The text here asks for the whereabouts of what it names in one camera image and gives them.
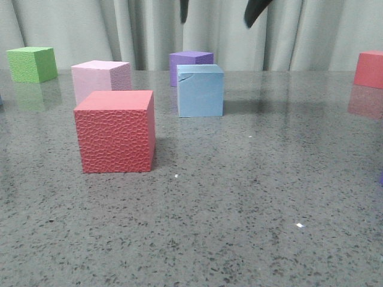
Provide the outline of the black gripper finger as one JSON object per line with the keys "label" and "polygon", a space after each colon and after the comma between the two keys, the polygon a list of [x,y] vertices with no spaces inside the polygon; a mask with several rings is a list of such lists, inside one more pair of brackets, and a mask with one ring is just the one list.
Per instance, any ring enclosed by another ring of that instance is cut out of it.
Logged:
{"label": "black gripper finger", "polygon": [[248,0],[244,12],[244,23],[250,29],[272,0]]}
{"label": "black gripper finger", "polygon": [[189,0],[180,0],[180,22],[185,23],[187,21],[189,10]]}

